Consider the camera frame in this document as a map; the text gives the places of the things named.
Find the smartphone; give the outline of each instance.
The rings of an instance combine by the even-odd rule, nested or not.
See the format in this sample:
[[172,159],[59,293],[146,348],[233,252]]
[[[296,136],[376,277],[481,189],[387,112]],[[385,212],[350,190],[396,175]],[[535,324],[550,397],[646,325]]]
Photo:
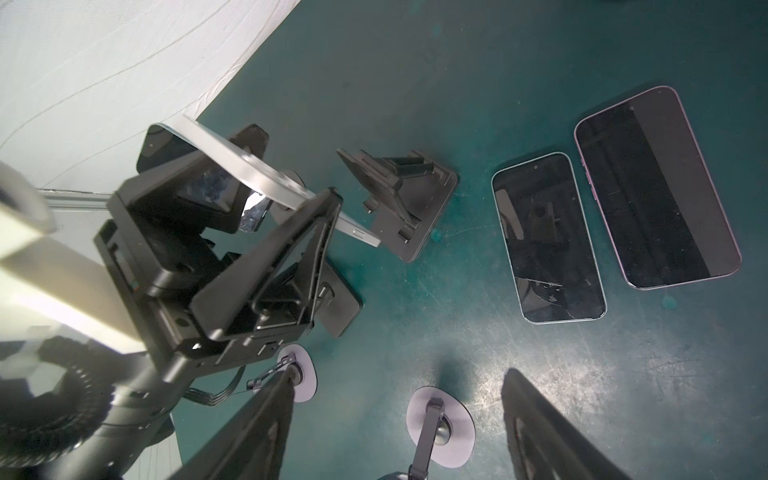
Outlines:
[[640,290],[741,266],[723,206],[677,92],[651,88],[574,131],[626,281]]
[[598,319],[605,296],[571,159],[555,152],[492,179],[523,317],[533,323]]

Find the white cloth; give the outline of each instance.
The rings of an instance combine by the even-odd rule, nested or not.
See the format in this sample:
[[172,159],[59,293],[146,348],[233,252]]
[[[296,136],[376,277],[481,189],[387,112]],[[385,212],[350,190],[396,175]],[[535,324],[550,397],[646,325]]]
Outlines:
[[299,0],[0,0],[0,161],[109,193],[150,124],[196,118]]

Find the green floor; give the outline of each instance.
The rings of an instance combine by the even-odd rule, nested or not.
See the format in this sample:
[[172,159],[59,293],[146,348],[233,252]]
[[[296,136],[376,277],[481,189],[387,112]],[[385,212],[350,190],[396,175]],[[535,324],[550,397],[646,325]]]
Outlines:
[[[303,0],[201,121],[221,134],[257,123],[268,163],[314,191],[338,187],[364,223],[366,193],[338,147],[419,148],[461,180],[414,263],[334,235],[330,257],[365,306],[341,339],[318,327],[300,342],[319,388],[294,411],[282,478],[407,469],[406,406],[424,385],[464,402],[477,427],[469,462],[433,464],[430,478],[513,478],[499,400],[509,367],[633,478],[768,478],[767,12],[764,0]],[[732,277],[650,292],[622,279],[573,129],[649,84],[674,86],[687,109],[743,253]],[[491,176],[542,149],[574,161],[608,304],[594,322],[533,326],[513,291]],[[262,234],[215,237],[243,251]],[[248,395],[182,401],[182,458]]]

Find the round suction cup base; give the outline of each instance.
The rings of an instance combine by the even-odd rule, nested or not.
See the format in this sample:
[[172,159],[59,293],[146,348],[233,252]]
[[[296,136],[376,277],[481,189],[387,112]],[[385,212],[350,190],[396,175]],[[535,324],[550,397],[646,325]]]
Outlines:
[[433,386],[423,386],[416,390],[411,397],[406,411],[406,427],[414,444],[419,443],[422,433],[424,418],[427,412],[427,402],[437,398],[443,401],[445,411],[443,413],[448,427],[448,441],[443,445],[442,441],[435,441],[432,449],[432,461],[446,468],[458,468],[464,465],[475,447],[475,423],[472,416],[463,404]]
[[317,391],[317,373],[315,372],[315,366],[312,364],[312,359],[309,353],[306,352],[304,347],[298,343],[291,343],[284,346],[277,354],[278,359],[282,359],[284,356],[292,353],[296,357],[296,364],[299,366],[301,372],[301,381],[298,385],[293,387],[293,401],[295,403],[306,402],[315,396]]

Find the black phone stand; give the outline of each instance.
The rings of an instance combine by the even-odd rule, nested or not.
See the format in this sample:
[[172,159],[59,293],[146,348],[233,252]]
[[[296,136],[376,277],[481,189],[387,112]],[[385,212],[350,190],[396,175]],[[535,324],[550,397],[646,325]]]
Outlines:
[[419,151],[399,158],[336,153],[370,192],[363,202],[368,213],[384,207],[371,231],[402,261],[415,260],[458,185],[456,172]]

